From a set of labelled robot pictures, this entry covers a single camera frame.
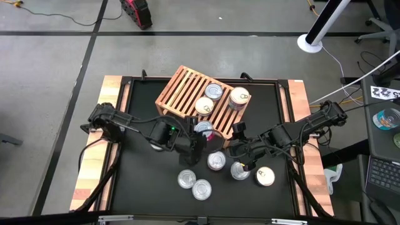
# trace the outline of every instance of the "laptop keyboard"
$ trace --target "laptop keyboard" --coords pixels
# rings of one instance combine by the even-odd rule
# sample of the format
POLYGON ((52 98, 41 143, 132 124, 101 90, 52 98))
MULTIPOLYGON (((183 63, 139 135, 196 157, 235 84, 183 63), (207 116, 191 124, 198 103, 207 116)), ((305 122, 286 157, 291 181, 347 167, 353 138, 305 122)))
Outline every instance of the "laptop keyboard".
POLYGON ((400 166, 371 158, 369 182, 400 193, 400 166))

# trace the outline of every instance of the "sticker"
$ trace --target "sticker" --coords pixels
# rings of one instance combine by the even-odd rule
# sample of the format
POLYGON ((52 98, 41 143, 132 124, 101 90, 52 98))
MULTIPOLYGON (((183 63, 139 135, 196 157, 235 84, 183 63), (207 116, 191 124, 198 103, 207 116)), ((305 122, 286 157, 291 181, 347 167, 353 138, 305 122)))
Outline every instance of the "sticker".
POLYGON ((371 86, 371 97, 382 100, 395 99, 400 97, 400 91, 386 87, 371 86))

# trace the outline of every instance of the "wooden crate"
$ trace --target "wooden crate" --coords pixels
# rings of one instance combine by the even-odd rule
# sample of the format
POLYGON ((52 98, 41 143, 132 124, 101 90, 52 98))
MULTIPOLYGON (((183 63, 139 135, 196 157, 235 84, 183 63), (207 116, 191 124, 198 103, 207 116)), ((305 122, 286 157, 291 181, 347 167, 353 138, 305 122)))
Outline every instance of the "wooden crate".
POLYGON ((225 139, 232 137, 232 124, 238 123, 248 106, 247 104, 240 111, 232 110, 228 106, 229 95, 233 87, 221 83, 200 72, 180 66, 175 75, 168 82, 160 96, 156 100, 156 107, 160 115, 171 112, 184 118, 185 116, 198 116, 199 121, 210 121, 214 129, 222 133, 225 139), (194 104, 202 96, 206 86, 211 83, 219 84, 224 93, 221 99, 214 106, 213 112, 208 116, 197 114, 194 104))

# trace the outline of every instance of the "white can lid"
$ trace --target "white can lid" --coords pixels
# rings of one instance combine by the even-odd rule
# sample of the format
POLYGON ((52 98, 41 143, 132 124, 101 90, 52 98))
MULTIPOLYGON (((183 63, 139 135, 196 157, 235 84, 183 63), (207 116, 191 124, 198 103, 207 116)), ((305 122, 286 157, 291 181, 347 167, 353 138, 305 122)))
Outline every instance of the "white can lid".
POLYGON ((219 99, 223 95, 223 89, 218 84, 208 84, 204 93, 211 99, 219 99))
POLYGON ((200 97, 194 105, 196 111, 200 114, 208 114, 214 109, 213 100, 208 97, 200 97))
POLYGON ((245 171, 239 162, 234 162, 231 166, 231 174, 235 179, 243 180, 250 176, 250 171, 245 171))
POLYGON ((182 188, 189 189, 196 182, 196 175, 190 169, 182 170, 177 176, 177 182, 182 188))
POLYGON ((211 169, 220 170, 225 166, 226 157, 224 153, 218 151, 208 155, 207 163, 211 169))
POLYGON ((205 179, 196 181, 192 188, 193 196, 200 201, 206 200, 211 195, 211 184, 205 179))
POLYGON ((231 99, 237 104, 244 104, 249 101, 249 91, 244 87, 235 87, 231 91, 231 99))
POLYGON ((275 181, 275 173, 271 168, 263 166, 257 170, 256 178, 259 184, 270 186, 275 181))
POLYGON ((194 127, 194 131, 196 132, 205 131, 202 134, 205 135, 207 138, 213 134, 213 131, 207 131, 207 130, 212 130, 212 129, 214 129, 213 124, 209 121, 201 121, 194 127))

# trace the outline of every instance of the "gray floor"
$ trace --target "gray floor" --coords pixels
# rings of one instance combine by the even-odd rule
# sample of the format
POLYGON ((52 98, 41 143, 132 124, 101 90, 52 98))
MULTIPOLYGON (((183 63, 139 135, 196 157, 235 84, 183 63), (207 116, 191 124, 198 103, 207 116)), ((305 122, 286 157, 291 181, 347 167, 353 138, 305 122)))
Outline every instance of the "gray floor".
MULTIPOLYGON (((63 13, 82 23, 96 20, 101 0, 40 1, 26 7, 35 12, 63 13)), ((153 31, 265 31, 306 32, 315 21, 306 1, 298 0, 148 0, 153 31)), ((119 15, 119 1, 109 0, 104 17, 119 15)), ((316 3, 321 11, 324 4, 316 3)), ((382 16, 381 6, 377 5, 382 16)), ((350 4, 332 32, 377 31, 366 27, 371 17, 366 4, 350 4)), ((0 2, 0 31, 92 31, 62 17, 33 16, 0 2)), ((103 21, 101 31, 138 31, 125 15, 103 21)), ((342 62, 345 76, 360 76, 361 51, 382 58, 388 45, 379 40, 354 44, 353 37, 326 37, 328 51, 342 62)), ((39 180, 65 112, 89 37, 0 36, 0 133, 24 140, 0 148, 0 216, 29 214, 39 180)), ((68 211, 77 178, 78 155, 87 135, 86 122, 96 104, 104 75, 171 76, 185 65, 212 77, 302 79, 310 101, 340 87, 340 68, 326 52, 306 54, 296 37, 97 37, 76 108, 43 213, 68 211)), ((332 100, 340 101, 339 93, 332 100)), ((333 129, 332 147, 342 148, 366 137, 362 109, 349 113, 349 122, 333 129)))

